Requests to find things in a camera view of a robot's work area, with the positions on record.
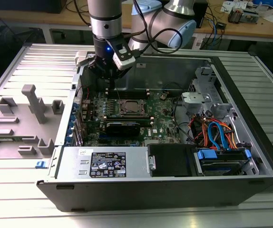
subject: workbench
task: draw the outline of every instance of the workbench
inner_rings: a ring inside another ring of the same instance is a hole
[[[28,104],[21,88],[34,84],[45,104],[54,99],[66,103],[78,51],[94,48],[49,44],[22,47],[0,79],[0,99],[11,96],[18,104]],[[176,54],[219,57],[273,144],[273,74],[258,57],[246,52],[206,50],[179,50]],[[273,192],[257,194],[237,207],[61,212],[34,183],[48,173],[47,169],[35,169],[37,161],[0,159],[0,227],[273,227]]]
[[[213,14],[218,18],[218,21],[226,23],[223,39],[250,40],[273,42],[273,23],[262,18],[257,24],[232,24],[227,22],[227,13],[221,13],[220,8],[223,0],[209,0]],[[129,1],[122,4],[122,22],[123,32],[131,31],[131,9],[132,4]],[[83,13],[86,21],[90,21],[87,13]],[[63,9],[60,14],[50,14],[42,12],[23,12],[23,11],[4,11],[0,10],[0,17],[9,25],[16,27],[40,28],[45,36],[46,43],[54,43],[51,34],[52,29],[73,29],[73,30],[91,30],[87,27],[77,13]],[[204,20],[201,28],[197,28],[194,34],[196,37],[193,49],[199,49],[202,40],[212,33],[212,28],[207,20]]]

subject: circuit board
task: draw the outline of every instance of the circuit board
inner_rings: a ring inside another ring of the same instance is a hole
[[[85,146],[147,146],[150,143],[180,143],[171,116],[172,98],[160,99],[161,92],[151,92],[148,99],[108,99],[98,93],[93,97],[93,107],[88,110],[93,117],[86,117],[87,136]],[[128,122],[140,125],[137,136],[122,135],[109,137],[105,131],[106,122]]]

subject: open computer chassis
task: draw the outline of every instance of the open computer chassis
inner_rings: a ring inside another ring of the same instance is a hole
[[[150,55],[106,89],[80,67],[49,175],[61,211],[238,205],[273,190],[273,146],[217,57]]]

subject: aluminum extrusion table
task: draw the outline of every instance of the aluminum extrusion table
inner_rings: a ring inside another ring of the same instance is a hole
[[[23,47],[0,79],[0,98],[21,94],[34,84],[45,104],[66,101],[76,72],[77,51],[93,46],[41,45]],[[180,50],[177,54],[220,57],[223,65],[273,143],[273,75],[258,57],[245,52]],[[57,210],[34,181],[48,170],[36,170],[38,159],[0,160],[0,227],[273,227],[273,192],[257,194],[237,207],[65,213]]]

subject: gray plastic bracket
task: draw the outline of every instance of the gray plastic bracket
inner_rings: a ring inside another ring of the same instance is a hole
[[[3,97],[0,99],[0,111],[4,115],[13,114],[11,107],[17,106],[13,98],[11,97]]]
[[[34,155],[36,150],[33,146],[19,146],[17,150],[21,155]]]
[[[40,98],[37,98],[37,100],[38,100],[39,106],[41,107],[41,109],[42,109],[43,113],[45,113],[45,111],[46,111],[47,107],[46,107],[46,105],[43,103],[42,98],[41,98],[41,97],[40,97]],[[29,109],[30,109],[31,113],[32,113],[32,114],[34,114],[34,112],[33,112],[33,109],[32,109],[32,106],[31,106],[31,105],[29,105]]]
[[[0,117],[0,124],[18,124],[19,119],[15,116],[13,117]]]
[[[49,142],[46,145],[45,142],[40,139],[37,147],[43,155],[51,155],[54,151],[54,142],[52,139],[49,139]]]
[[[32,135],[32,137],[28,137],[28,136],[25,136],[25,138],[22,138],[22,141],[24,143],[38,143],[39,142],[39,138],[37,137],[37,135]]]
[[[12,129],[0,129],[0,135],[13,135],[14,132]]]
[[[54,115],[61,115],[65,109],[65,106],[62,100],[54,100],[52,102],[52,109],[53,109]]]
[[[39,124],[44,124],[46,122],[46,117],[42,111],[42,106],[38,102],[38,99],[35,95],[36,87],[34,85],[24,85],[21,92],[29,100],[30,106],[38,120]]]

